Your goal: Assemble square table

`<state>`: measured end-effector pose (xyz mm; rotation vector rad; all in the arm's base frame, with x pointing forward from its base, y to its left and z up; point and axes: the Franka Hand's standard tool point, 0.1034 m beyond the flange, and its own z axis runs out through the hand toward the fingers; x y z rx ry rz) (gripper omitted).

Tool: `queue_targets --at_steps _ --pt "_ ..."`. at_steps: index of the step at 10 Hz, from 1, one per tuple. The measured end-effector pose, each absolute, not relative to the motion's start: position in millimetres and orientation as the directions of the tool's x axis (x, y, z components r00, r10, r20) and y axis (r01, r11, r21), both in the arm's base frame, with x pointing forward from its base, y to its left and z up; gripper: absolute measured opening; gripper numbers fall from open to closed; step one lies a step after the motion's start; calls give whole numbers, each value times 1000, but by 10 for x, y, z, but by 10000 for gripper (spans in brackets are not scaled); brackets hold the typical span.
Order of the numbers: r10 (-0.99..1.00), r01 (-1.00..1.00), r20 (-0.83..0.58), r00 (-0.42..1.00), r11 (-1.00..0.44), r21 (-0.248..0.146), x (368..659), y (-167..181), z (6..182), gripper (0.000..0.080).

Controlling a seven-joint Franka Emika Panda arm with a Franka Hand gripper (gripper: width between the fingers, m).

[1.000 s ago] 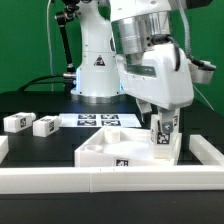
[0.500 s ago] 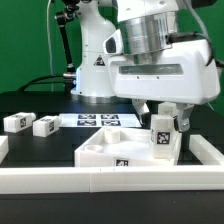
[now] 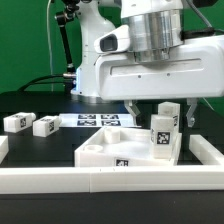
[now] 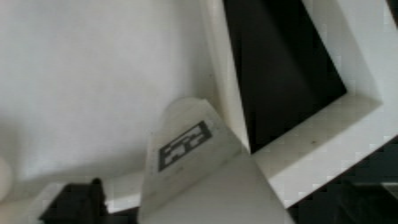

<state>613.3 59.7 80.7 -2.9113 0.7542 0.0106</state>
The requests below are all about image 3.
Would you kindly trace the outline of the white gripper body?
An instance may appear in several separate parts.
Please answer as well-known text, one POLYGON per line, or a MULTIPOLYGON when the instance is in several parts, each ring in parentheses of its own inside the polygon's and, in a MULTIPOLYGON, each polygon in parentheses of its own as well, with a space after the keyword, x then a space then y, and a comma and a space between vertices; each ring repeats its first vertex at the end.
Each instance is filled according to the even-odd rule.
POLYGON ((94 42, 96 88, 104 100, 224 96, 224 35, 187 39, 167 60, 141 63, 123 25, 94 42))

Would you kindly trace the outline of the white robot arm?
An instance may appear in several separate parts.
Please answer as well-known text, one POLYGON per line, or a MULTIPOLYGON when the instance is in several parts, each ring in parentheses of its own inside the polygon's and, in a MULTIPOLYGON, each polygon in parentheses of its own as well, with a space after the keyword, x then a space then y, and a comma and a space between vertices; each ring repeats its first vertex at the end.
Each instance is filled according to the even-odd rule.
POLYGON ((224 34, 210 23, 185 31, 194 0, 81 0, 84 58, 77 95, 122 101, 139 115, 138 100, 185 98, 188 124, 200 98, 224 96, 224 34))

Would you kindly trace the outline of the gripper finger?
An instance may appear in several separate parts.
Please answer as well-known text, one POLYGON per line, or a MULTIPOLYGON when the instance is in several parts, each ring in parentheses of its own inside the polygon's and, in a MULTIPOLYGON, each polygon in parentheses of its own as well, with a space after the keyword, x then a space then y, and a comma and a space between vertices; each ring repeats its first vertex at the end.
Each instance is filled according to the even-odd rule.
POLYGON ((197 108, 198 99, 197 98, 188 98, 187 105, 189 106, 188 111, 186 113, 187 125, 189 127, 193 127, 195 124, 194 112, 197 108))
POLYGON ((133 116, 137 117, 140 114, 140 111, 136 105, 136 102, 133 100, 125 100, 124 106, 126 110, 133 116))

